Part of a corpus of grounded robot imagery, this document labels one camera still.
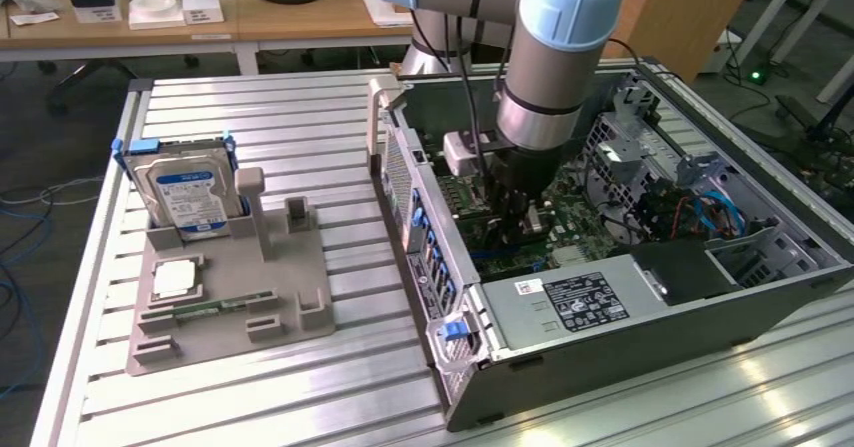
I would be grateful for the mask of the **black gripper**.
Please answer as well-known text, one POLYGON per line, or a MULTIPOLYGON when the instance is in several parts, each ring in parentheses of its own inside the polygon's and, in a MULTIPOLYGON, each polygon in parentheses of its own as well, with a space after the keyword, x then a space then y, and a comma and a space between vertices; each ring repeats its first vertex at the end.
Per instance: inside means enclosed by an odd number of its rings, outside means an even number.
POLYGON ((497 150, 489 161, 486 181, 491 203, 535 201, 554 181, 559 168, 559 149, 529 150, 511 147, 497 150))

